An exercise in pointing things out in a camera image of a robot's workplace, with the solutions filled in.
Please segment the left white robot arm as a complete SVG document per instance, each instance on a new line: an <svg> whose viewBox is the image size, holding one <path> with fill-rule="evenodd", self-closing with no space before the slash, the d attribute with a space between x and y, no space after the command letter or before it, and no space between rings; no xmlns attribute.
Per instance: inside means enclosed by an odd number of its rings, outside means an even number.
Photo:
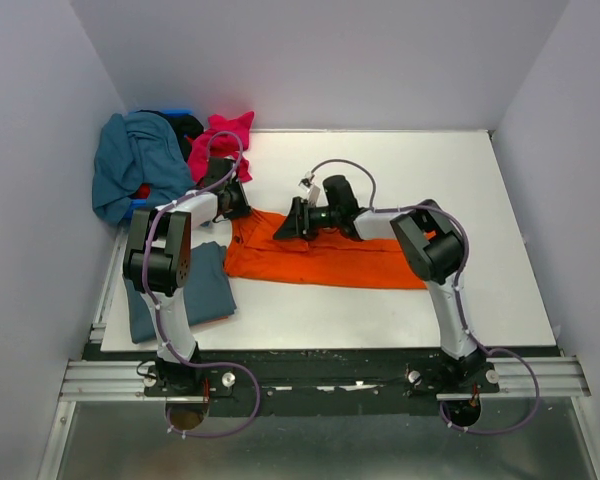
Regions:
<svg viewBox="0 0 600 480"><path fill-rule="evenodd" d="M184 288L191 266L194 228L219 217L246 216L250 206L239 179L243 159L212 157L201 182L163 205L138 208L131 217L123 277L146 304L157 340L157 364L181 395L194 393L202 380L198 342L190 332Z"/></svg>

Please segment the grey blue t shirt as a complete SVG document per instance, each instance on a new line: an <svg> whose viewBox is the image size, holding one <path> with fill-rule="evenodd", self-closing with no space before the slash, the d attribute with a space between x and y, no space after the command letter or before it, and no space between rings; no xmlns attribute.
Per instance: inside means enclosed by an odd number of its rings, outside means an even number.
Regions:
<svg viewBox="0 0 600 480"><path fill-rule="evenodd" d="M216 242L205 242L191 250L192 266L183 291L189 326L235 313L236 303L224 271L226 252L227 248ZM132 342L140 344L155 340L150 311L141 294L134 289L130 280L124 280L124 285Z"/></svg>

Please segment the orange t shirt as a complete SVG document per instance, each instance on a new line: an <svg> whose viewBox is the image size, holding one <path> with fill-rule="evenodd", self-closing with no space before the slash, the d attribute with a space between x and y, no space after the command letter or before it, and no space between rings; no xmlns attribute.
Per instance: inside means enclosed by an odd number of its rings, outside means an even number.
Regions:
<svg viewBox="0 0 600 480"><path fill-rule="evenodd" d="M356 242L337 230L321 231L306 241L277 241L279 213L255 210L231 222L231 243L224 261L230 277L290 284L423 290L395 239Z"/></svg>

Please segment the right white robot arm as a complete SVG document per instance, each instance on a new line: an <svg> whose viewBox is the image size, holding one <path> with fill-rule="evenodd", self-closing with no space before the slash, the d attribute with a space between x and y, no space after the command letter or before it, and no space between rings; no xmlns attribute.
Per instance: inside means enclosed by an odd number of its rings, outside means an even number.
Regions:
<svg viewBox="0 0 600 480"><path fill-rule="evenodd" d="M315 204L317 187L312 177L302 180L301 185L308 196L292 199L289 214L273 238L309 241L319 231L334 228L355 241L397 240L411 271L424 282L438 322L441 360L431 382L454 392L473 384L485 355L462 305L461 276L468 260L462 227L432 199L395 209L363 208L343 175L323 181L325 206Z"/></svg>

